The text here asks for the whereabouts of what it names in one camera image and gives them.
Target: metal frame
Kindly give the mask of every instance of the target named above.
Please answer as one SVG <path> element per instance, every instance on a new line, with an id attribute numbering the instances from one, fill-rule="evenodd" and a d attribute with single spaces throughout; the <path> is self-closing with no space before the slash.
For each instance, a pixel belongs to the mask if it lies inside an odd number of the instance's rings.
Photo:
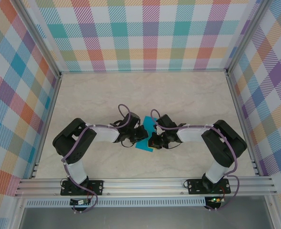
<path id="1" fill-rule="evenodd" d="M 121 178 L 104 180 L 102 196 L 99 198 L 143 198 L 143 197 L 211 197 L 216 195 L 189 195 L 183 183 L 186 178 Z M 237 180 L 228 177 L 232 196 L 237 189 Z M 265 196 L 277 193 L 271 177 L 240 177 L 238 196 Z M 60 196 L 61 179 L 21 180 L 16 197 L 18 198 L 63 198 Z"/>
<path id="2" fill-rule="evenodd" d="M 44 58 L 47 60 L 50 68 L 54 72 L 55 75 L 58 76 L 55 93 L 50 105 L 50 110 L 47 116 L 47 121 L 44 126 L 42 137 L 40 140 L 38 152 L 36 154 L 36 158 L 33 162 L 33 169 L 31 170 L 30 178 L 34 178 L 36 174 L 36 167 L 39 165 L 39 160 L 42 154 L 44 142 L 47 136 L 47 131 L 50 125 L 53 109 L 57 100 L 58 92 L 60 89 L 61 84 L 61 72 L 57 67 L 53 57 L 50 54 L 50 51 L 46 47 L 40 33 L 32 22 L 27 10 L 25 9 L 24 5 L 21 3 L 20 0 L 11 0 L 13 6 L 21 16 L 23 22 L 25 23 L 27 29 L 30 31 L 34 41 L 38 45 L 39 49 L 41 50 Z M 238 47 L 233 59 L 229 65 L 228 72 L 231 73 L 235 66 L 238 64 L 242 54 L 244 53 L 249 41 L 252 39 L 254 33 L 256 32 L 260 21 L 262 20 L 265 12 L 269 8 L 272 0 L 263 0 L 259 9 L 254 16 L 253 20 L 249 28 L 247 29 L 245 36 Z M 221 69 L 213 69 L 213 70 L 205 70 L 204 72 L 215 72 L 215 71 L 222 71 Z M 258 162 L 256 158 L 256 154 L 254 151 L 254 146 L 252 141 L 249 137 L 247 127 L 245 124 L 245 120 L 243 118 L 243 113 L 240 109 L 239 102 L 237 100 L 237 95 L 235 93 L 232 81 L 230 76 L 225 73 L 226 79 L 229 85 L 229 89 L 233 98 L 233 103 L 235 109 L 237 111 L 237 115 L 239 118 L 239 122 L 242 128 L 242 132 L 246 142 L 249 146 L 249 153 L 252 159 L 254 170 L 259 174 L 262 174 L 262 170 L 257 165 L 254 165 L 255 161 Z M 190 199 L 201 199 L 204 196 L 211 196 L 211 195 L 189 195 L 187 189 L 183 187 L 183 182 L 188 178 L 147 178 L 147 179 L 103 179 L 104 183 L 104 190 L 102 196 L 99 197 L 100 200 L 127 200 L 127 199 L 143 199 L 144 198 L 151 198 L 151 199 L 165 199 L 165 200 L 190 200 Z M 276 188 L 273 184 L 273 180 L 271 177 L 240 177 L 240 190 L 238 192 L 238 196 L 265 196 L 267 206 L 270 212 L 271 219 L 275 228 L 281 229 L 281 218 L 277 208 L 277 199 L 275 195 L 277 194 Z M 16 210 L 14 213 L 14 218 L 11 222 L 9 228 L 18 228 L 22 219 L 22 215 L 25 208 L 31 207 L 30 201 L 32 203 L 36 203 L 35 205 L 40 204 L 39 200 L 43 201 L 46 200 L 48 203 L 50 201 L 54 201 L 55 204 L 47 204 L 42 205 L 41 207 L 70 207 L 67 202 L 66 204 L 61 204 L 62 201 L 67 201 L 70 197 L 62 197 L 60 196 L 60 179 L 24 179 L 21 180 L 20 185 L 18 187 L 16 193 Z M 233 193 L 236 191 L 237 188 L 237 181 L 234 178 L 229 177 L 230 186 L 232 193 L 228 196 L 232 196 Z M 85 196 L 74 197 L 74 198 L 85 198 Z"/>
<path id="3" fill-rule="evenodd" d="M 26 200 L 25 208 L 71 208 L 69 198 L 29 198 Z M 174 197 L 174 198 L 99 198 L 96 208 L 122 208 L 122 207 L 204 207 L 205 197 Z"/>
<path id="4" fill-rule="evenodd" d="M 49 49 L 47 48 L 46 44 L 43 41 L 36 25 L 33 23 L 30 15 L 28 14 L 27 10 L 24 7 L 24 4 L 21 3 L 20 0 L 11 0 L 13 7 L 16 9 L 17 13 L 21 17 L 22 21 L 24 22 L 27 30 L 29 31 L 30 35 L 32 36 L 33 40 L 35 41 L 36 45 L 40 49 L 43 57 L 45 58 L 46 62 L 50 66 L 51 70 L 56 76 L 61 75 L 61 71 L 58 68 L 54 58 L 52 57 Z"/>
<path id="5" fill-rule="evenodd" d="M 194 70 L 171 70 L 172 73 L 202 73 L 202 72 L 223 72 L 224 69 L 222 68 L 211 68 L 211 69 L 194 69 Z M 67 71 L 62 71 L 62 74 L 87 74 L 87 73 L 108 73 L 108 74 L 112 74 L 112 73 L 169 73 L 169 70 L 122 70 L 122 71 L 109 71 L 109 72 L 93 72 L 93 71 L 82 71 L 82 72 L 67 72 Z"/>
<path id="6" fill-rule="evenodd" d="M 272 2 L 273 2 L 273 0 L 262 0 L 261 1 L 260 6 L 258 7 L 258 10 L 255 13 L 255 16 L 251 20 L 251 23 L 250 23 L 249 27 L 247 28 L 247 30 L 244 34 L 244 37 L 231 60 L 231 63 L 229 64 L 229 67 L 228 67 L 229 73 L 231 73 L 234 70 L 234 68 L 236 67 L 236 65 L 238 64 L 247 45 L 253 38 L 262 18 L 264 17 L 266 11 L 269 9 Z"/>
<path id="7" fill-rule="evenodd" d="M 54 40 L 54 38 L 47 26 L 46 21 L 40 12 L 40 9 L 36 3 L 36 0 L 28 0 L 28 4 L 29 4 L 32 12 L 35 14 L 37 21 L 39 22 L 39 24 L 46 36 L 46 40 L 49 42 L 49 45 L 51 46 L 52 50 L 54 51 L 55 55 L 57 56 L 59 66 L 61 67 L 62 70 L 68 71 L 66 62 L 64 61 L 63 56 L 61 55 L 61 52 L 56 44 L 56 41 Z"/>
<path id="8" fill-rule="evenodd" d="M 29 173 L 27 175 L 27 177 L 29 177 L 29 178 L 32 178 L 35 166 L 39 165 L 39 161 L 40 161 L 40 158 L 41 158 L 41 155 L 42 155 L 42 151 L 43 151 L 45 139 L 46 139 L 46 136 L 47 136 L 47 132 L 48 132 L 49 127 L 50 127 L 51 117 L 52 117 L 52 114 L 54 112 L 56 100 L 57 100 L 58 93 L 59 93 L 59 90 L 60 90 L 61 82 L 62 82 L 62 78 L 61 78 L 61 75 L 60 75 L 59 78 L 56 80 L 54 95 L 53 95 L 53 98 L 52 98 L 51 103 L 50 103 L 50 109 L 49 109 L 49 112 L 48 112 L 47 117 L 46 117 L 45 125 L 44 125 L 43 131 L 42 131 L 42 135 L 41 135 L 38 150 L 37 150 L 37 153 L 36 153 L 36 156 L 35 156 L 35 160 L 32 162 L 32 164 L 30 166 L 32 169 L 29 171 Z"/>

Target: vented metal strip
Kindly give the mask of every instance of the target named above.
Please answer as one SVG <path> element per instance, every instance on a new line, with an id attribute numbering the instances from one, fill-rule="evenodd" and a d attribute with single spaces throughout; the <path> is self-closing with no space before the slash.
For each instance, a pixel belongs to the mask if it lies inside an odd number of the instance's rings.
<path id="1" fill-rule="evenodd" d="M 204 197 L 189 198 L 99 198 L 96 207 L 187 207 L 205 206 Z M 32 198 L 26 208 L 71 208 L 67 198 Z"/>

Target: beige marble floor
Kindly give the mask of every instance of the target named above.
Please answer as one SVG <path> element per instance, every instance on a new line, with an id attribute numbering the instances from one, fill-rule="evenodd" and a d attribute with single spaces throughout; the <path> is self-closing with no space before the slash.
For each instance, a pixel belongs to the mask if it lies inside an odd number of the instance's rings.
<path id="1" fill-rule="evenodd" d="M 241 127 L 224 73 L 92 73 L 64 75 L 36 178 L 65 177 L 52 141 L 74 118 L 108 124 L 121 118 L 126 104 L 142 119 L 156 108 L 179 123 L 213 124 L 225 120 Z M 114 143 L 93 143 L 82 159 L 91 178 L 201 177 L 213 157 L 204 143 L 147 152 Z M 253 176 L 248 152 L 238 159 L 238 176 Z"/>

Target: plaid wall panel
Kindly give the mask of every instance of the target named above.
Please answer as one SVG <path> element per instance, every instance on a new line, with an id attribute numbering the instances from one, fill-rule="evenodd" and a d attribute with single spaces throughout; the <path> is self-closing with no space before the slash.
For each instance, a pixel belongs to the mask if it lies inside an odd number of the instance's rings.
<path id="1" fill-rule="evenodd" d="M 241 44 L 241 42 L 242 42 L 242 40 L 244 38 L 245 32 L 249 28 L 249 25 L 251 24 L 251 20 L 255 16 L 255 14 L 256 14 L 256 12 L 257 12 L 261 2 L 262 2 L 262 0 L 256 0 L 256 3 L 253 6 L 253 9 L 251 10 L 251 13 L 250 13 L 249 17 L 247 18 L 247 20 L 246 20 L 246 22 L 245 22 L 245 24 L 243 26 L 243 29 L 241 30 L 241 33 L 240 33 L 240 35 L 239 35 L 239 37 L 238 37 L 238 39 L 237 39 L 237 41 L 235 43 L 235 46 L 234 46 L 234 48 L 231 51 L 230 57 L 228 58 L 228 60 L 227 60 L 227 62 L 225 64 L 225 68 L 226 69 L 229 67 L 229 65 L 231 63 L 231 60 L 232 60 L 234 54 L 236 53 L 238 46 Z"/>
<path id="2" fill-rule="evenodd" d="M 223 69 L 255 1 L 23 0 L 71 72 Z"/>
<path id="3" fill-rule="evenodd" d="M 9 0 L 0 0 L 0 229 L 34 160 L 56 77 Z"/>
<path id="4" fill-rule="evenodd" d="M 281 200 L 281 0 L 274 0 L 232 75 L 264 175 Z"/>

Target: black mounting bracket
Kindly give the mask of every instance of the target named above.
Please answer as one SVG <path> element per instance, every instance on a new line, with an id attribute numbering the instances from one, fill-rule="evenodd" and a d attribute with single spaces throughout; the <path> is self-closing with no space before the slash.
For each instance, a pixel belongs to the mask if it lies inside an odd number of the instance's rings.
<path id="1" fill-rule="evenodd" d="M 188 194 L 230 194 L 231 187 L 228 179 L 221 179 L 218 185 L 211 191 L 208 191 L 203 185 L 202 179 L 188 179 L 185 187 L 188 188 Z"/>
<path id="2" fill-rule="evenodd" d="M 103 180 L 86 180 L 87 184 L 81 183 L 80 185 L 95 192 L 97 196 L 102 195 Z M 77 187 L 70 180 L 64 180 L 61 184 L 61 196 L 87 196 L 88 192 L 82 188 Z"/>

